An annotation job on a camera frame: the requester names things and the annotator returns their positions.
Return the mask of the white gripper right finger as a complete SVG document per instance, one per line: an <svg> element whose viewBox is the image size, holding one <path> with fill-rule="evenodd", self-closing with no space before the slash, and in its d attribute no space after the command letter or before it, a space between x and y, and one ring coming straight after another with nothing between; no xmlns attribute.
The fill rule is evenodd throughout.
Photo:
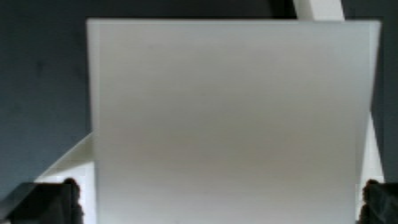
<svg viewBox="0 0 398 224"><path fill-rule="evenodd" d="M363 188L361 224L398 224L398 183L370 179Z"/></svg>

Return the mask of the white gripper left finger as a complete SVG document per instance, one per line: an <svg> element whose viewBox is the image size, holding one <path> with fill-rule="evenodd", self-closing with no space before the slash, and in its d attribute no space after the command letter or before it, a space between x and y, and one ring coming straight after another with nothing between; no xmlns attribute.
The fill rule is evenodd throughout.
<svg viewBox="0 0 398 224"><path fill-rule="evenodd" d="M74 178L61 183L22 183L0 201L0 224L82 224L81 186Z"/></svg>

